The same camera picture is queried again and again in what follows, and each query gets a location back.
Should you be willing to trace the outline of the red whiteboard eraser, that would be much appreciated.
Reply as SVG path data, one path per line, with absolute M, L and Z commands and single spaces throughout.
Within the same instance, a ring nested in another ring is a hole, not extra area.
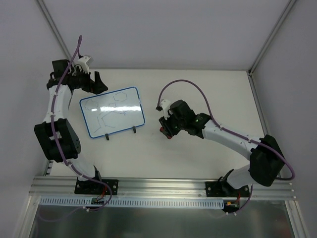
M 163 127 L 161 127 L 161 128 L 159 129 L 159 131 L 160 131 L 167 139 L 171 139 L 171 138 L 172 138 L 172 136 L 171 136 Z

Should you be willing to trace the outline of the blue framed whiteboard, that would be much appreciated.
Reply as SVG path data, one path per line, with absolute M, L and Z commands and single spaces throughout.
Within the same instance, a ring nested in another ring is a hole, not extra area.
M 128 87 L 83 98 L 79 102 L 91 139 L 123 132 L 145 125 L 145 115 L 138 89 Z

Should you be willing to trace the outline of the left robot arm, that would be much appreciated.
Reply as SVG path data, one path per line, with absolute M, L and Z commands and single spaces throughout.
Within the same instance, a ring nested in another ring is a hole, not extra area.
M 97 194 L 106 190 L 97 168 L 79 158 L 81 143 L 67 119 L 74 90 L 81 89 L 95 95 L 108 90 L 99 72 L 96 71 L 95 78 L 91 79 L 89 65 L 92 60 L 91 56 L 84 55 L 73 66 L 69 66 L 66 59 L 52 62 L 53 72 L 47 83 L 50 94 L 48 111 L 43 122 L 34 126 L 45 157 L 65 164 L 76 174 L 79 194 Z

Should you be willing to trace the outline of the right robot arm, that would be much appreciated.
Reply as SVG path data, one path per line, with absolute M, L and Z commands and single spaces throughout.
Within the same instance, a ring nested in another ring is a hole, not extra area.
M 274 137 L 248 137 L 229 133 L 227 129 L 216 125 L 211 116 L 205 113 L 196 114 L 183 100 L 171 103 L 162 100 L 156 110 L 163 112 L 159 118 L 160 131 L 168 139 L 180 131 L 201 139 L 217 142 L 245 157 L 249 164 L 239 169 L 230 170 L 221 177 L 213 190 L 226 196 L 233 196 L 240 188 L 257 183 L 269 187 L 275 181 L 284 166 L 281 151 Z

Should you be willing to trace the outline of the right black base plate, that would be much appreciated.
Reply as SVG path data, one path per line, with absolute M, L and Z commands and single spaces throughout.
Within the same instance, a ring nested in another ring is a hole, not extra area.
M 243 186 L 239 189 L 231 187 L 224 181 L 206 181 L 205 182 L 206 196 L 207 197 L 240 197 L 246 198 L 250 195 L 249 187 Z

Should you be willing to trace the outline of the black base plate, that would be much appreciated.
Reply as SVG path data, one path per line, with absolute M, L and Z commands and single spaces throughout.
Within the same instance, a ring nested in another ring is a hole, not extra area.
M 102 182 L 106 183 L 110 187 L 113 195 L 117 195 L 119 180 L 102 179 Z M 110 189 L 106 188 L 100 183 L 96 183 L 90 180 L 80 181 L 77 179 L 74 193 L 81 195 L 101 195 L 104 188 L 106 189 L 105 194 L 110 195 Z
M 206 196 L 207 197 L 240 197 L 246 198 L 250 195 L 249 187 L 243 186 L 239 189 L 231 187 L 224 181 L 206 181 L 205 182 Z

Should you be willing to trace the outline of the left aluminium corner post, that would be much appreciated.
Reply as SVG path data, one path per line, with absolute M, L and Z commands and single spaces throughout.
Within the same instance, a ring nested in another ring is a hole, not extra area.
M 66 46 L 66 43 L 60 33 L 60 31 L 57 28 L 57 25 L 45 3 L 44 0 L 35 0 L 35 3 L 37 4 L 45 22 L 47 23 L 54 39 L 56 40 L 59 48 L 61 49 L 63 55 L 65 56 L 66 59 L 71 60 L 72 55 L 68 49 L 68 47 Z

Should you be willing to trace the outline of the aluminium corner post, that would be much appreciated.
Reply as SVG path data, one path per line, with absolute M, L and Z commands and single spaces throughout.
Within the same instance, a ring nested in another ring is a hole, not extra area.
M 66 59 L 71 60 L 72 55 L 68 49 L 68 47 L 66 46 L 66 43 L 60 33 L 60 31 L 57 28 L 57 25 L 45 3 L 44 0 L 35 0 L 35 3 L 37 4 L 45 22 L 47 23 L 54 39 L 56 40 L 59 48 L 61 49 L 63 55 L 65 56 Z
M 252 63 L 251 67 L 248 70 L 249 75 L 253 75 L 256 68 L 259 66 L 260 62 L 262 61 L 263 57 L 265 56 L 266 52 L 268 51 L 270 45 L 272 44 L 274 38 L 276 37 L 277 33 L 283 26 L 285 20 L 289 16 L 290 12 L 294 8 L 297 0 L 288 0 L 286 6 L 284 7 L 283 11 L 281 12 L 280 16 L 278 17 L 277 21 L 275 22 L 273 28 L 271 29 L 268 37 L 266 38 L 264 44 L 262 45 L 259 53 L 257 54 L 254 62 Z

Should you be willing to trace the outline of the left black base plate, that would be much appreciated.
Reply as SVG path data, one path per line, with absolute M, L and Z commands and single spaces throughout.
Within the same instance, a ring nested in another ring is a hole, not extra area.
M 102 179 L 102 182 L 106 183 L 110 187 L 113 195 L 117 195 L 119 180 Z M 90 180 L 80 181 L 77 179 L 74 193 L 81 195 L 101 195 L 104 188 L 106 189 L 105 194 L 110 195 L 110 189 L 106 188 L 100 183 L 96 183 Z

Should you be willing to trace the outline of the aluminium mounting rail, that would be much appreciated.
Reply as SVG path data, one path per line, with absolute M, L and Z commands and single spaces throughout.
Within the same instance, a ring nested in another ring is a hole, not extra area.
M 29 195 L 73 195 L 77 177 L 36 176 Z M 118 197 L 135 198 L 205 198 L 203 179 L 118 178 Z M 297 200 L 289 181 L 275 181 L 272 186 L 253 185 L 253 200 Z

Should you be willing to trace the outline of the right aluminium corner post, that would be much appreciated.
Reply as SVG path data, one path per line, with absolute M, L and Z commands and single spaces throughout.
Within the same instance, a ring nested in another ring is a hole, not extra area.
M 248 70 L 249 75 L 253 75 L 256 68 L 259 66 L 260 62 L 262 61 L 263 57 L 265 56 L 266 52 L 268 51 L 270 45 L 272 44 L 274 38 L 276 37 L 277 33 L 283 26 L 285 20 L 289 16 L 290 12 L 294 8 L 297 0 L 288 0 L 286 6 L 284 7 L 283 11 L 281 12 L 280 16 L 278 17 L 277 21 L 275 22 L 273 28 L 271 29 L 268 37 L 266 38 L 264 44 L 262 45 L 259 53 L 257 54 L 254 62 L 252 63 L 251 67 Z

